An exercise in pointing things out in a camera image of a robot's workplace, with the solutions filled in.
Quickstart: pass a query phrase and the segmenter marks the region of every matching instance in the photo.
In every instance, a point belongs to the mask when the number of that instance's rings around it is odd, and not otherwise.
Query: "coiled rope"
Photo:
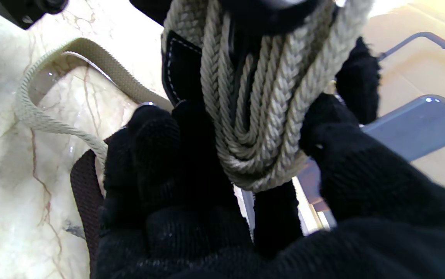
[[[163,37],[173,30],[201,46],[205,108],[215,124],[219,159],[236,185],[263,191],[300,171],[306,159],[298,147],[304,115],[348,59],[372,4],[372,0],[348,0],[331,25],[335,4],[323,0],[302,27],[286,35],[263,37],[258,57],[247,55],[232,125],[235,70],[229,59],[229,16],[218,0],[174,0]],[[246,92],[255,59],[254,81]],[[245,129],[248,99],[249,129]]]

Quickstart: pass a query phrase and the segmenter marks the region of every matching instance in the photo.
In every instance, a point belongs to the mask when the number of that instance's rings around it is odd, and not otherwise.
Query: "marble floor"
[[[376,5],[365,35],[377,53],[417,32],[445,39],[445,1],[405,2]],[[63,13],[46,15],[27,31],[0,17],[0,279],[85,279],[89,274],[69,182],[72,165],[88,147],[78,138],[35,132],[17,121],[13,102],[22,75],[47,51],[84,36],[165,96],[161,32],[128,0],[70,0]],[[381,114],[425,94],[445,97],[445,50],[426,40],[408,44],[382,66]],[[46,113],[100,138],[125,124],[137,106],[72,56],[42,71],[33,89]],[[445,148],[414,164],[445,184]]]

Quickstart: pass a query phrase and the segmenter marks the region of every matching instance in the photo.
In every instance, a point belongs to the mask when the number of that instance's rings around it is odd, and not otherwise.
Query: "black fabric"
[[[274,258],[289,244],[303,237],[298,200],[291,181],[255,194],[254,244],[256,252]]]
[[[338,101],[321,97],[314,102],[316,109],[307,114],[304,124],[307,132],[302,135],[300,145],[318,162],[321,194],[338,222],[336,228],[307,237],[298,236],[273,256],[261,255],[253,248],[248,226],[235,205],[196,203],[188,198],[183,201],[167,194],[159,200],[162,206],[147,213],[144,219],[141,201],[127,203],[133,194],[108,195],[102,212],[96,277],[148,279],[183,274],[189,278],[190,274],[194,277],[208,272],[227,278],[445,278],[445,189],[362,133],[351,122],[353,118],[346,117],[349,120],[343,121],[337,117],[346,116],[348,109],[333,102]],[[185,106],[184,113],[196,110],[196,106],[186,107],[191,106],[190,102],[183,102],[178,108],[181,106]],[[175,119],[180,119],[181,112],[175,109]],[[147,122],[158,126],[152,124],[157,131],[150,129],[145,133],[161,133],[165,122],[155,119],[164,116],[148,114],[149,117],[144,117]],[[203,127],[205,124],[198,120],[201,116],[184,116],[186,118],[178,122],[180,131],[184,125]],[[137,139],[148,136],[141,131],[119,133],[128,138],[112,138],[108,161],[115,161],[112,154],[128,154],[128,147],[121,143],[130,141],[131,134]],[[149,148],[150,145],[158,146],[149,143],[145,152],[150,150],[159,157],[173,159],[162,150]],[[127,179],[127,172],[115,171],[115,168],[128,170],[124,164],[106,167],[104,187],[112,192],[132,193],[134,189],[148,187],[152,191],[158,189],[158,196],[162,197],[162,184],[170,180],[169,176],[176,176],[176,172],[157,173],[156,176],[162,178],[142,180],[153,184],[135,187],[134,183],[124,182],[125,179],[137,181],[134,175]],[[175,165],[190,171],[192,176],[212,167],[220,166]],[[190,185],[174,184],[173,187]],[[122,214],[138,208],[139,214],[123,218]],[[284,235],[286,224],[275,225],[282,226]]]
[[[380,66],[362,37],[357,39],[350,57],[336,74],[336,90],[361,124],[377,118]]]
[[[181,100],[203,102],[200,67],[201,49],[171,31],[163,53],[162,83],[169,100],[176,105]]]

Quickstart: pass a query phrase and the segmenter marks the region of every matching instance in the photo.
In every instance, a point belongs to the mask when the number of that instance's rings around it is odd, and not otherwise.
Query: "braided rope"
[[[205,20],[198,14],[203,7],[201,0],[173,1],[164,37],[173,30],[188,34],[185,38],[197,44],[199,39],[192,35],[203,29],[201,85],[205,107],[214,121],[219,159],[236,185],[258,192],[281,185],[300,171],[306,159],[298,147],[304,115],[348,58],[372,4],[373,0],[348,0],[331,25],[335,5],[323,0],[302,27],[287,35],[263,37],[250,92],[246,92],[246,84],[255,58],[248,55],[245,60],[232,125],[234,69],[227,49],[229,16],[224,15],[218,0],[208,0]],[[249,129],[245,129],[248,99]]]
[[[94,67],[97,67],[109,76],[116,86],[132,100],[138,103],[146,101],[154,102],[163,109],[172,109],[172,105],[167,99],[143,86],[143,84],[137,81],[127,69],[99,44],[89,39],[78,38],[46,53],[24,74],[22,82],[16,91],[15,114],[26,126],[54,134],[72,134],[78,136],[95,152],[99,162],[102,165],[105,163],[107,145],[103,140],[46,115],[30,98],[31,81],[38,72],[66,52],[75,53],[87,58]]]

